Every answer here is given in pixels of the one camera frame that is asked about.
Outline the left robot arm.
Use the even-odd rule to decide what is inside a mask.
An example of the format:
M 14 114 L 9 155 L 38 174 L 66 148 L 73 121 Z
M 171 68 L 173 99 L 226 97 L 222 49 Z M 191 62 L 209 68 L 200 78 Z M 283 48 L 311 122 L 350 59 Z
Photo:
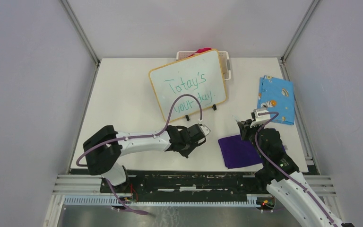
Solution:
M 117 192 L 125 192 L 130 186 L 126 169 L 117 163 L 118 158 L 145 151 L 174 151 L 183 157 L 206 142 L 210 129 L 204 124 L 190 127 L 168 125 L 164 131 L 147 133 L 118 132 L 106 125 L 83 143 L 82 158 L 90 175 L 101 175 L 109 180 Z

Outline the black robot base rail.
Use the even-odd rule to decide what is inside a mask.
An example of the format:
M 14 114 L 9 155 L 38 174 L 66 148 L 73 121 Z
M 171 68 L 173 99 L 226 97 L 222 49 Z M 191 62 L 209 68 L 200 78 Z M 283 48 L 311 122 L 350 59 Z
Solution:
M 253 172 L 182 172 L 127 170 L 117 195 L 137 202 L 233 202 L 247 195 L 269 196 Z

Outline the yellow-framed whiteboard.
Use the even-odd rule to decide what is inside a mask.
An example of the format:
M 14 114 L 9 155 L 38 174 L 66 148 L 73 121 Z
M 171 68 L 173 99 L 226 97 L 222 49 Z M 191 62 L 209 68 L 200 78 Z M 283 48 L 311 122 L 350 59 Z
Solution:
M 174 121 L 227 100 L 220 52 L 211 49 L 158 68 L 148 77 L 165 121 Z

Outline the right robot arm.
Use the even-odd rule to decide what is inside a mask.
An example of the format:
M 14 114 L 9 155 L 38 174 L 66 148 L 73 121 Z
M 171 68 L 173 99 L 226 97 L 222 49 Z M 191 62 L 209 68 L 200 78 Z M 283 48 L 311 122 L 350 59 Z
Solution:
M 279 131 L 256 125 L 251 119 L 237 123 L 240 137 L 250 142 L 262 160 L 255 173 L 254 187 L 269 192 L 283 204 L 303 227 L 351 227 L 319 198 L 297 164 L 285 151 Z

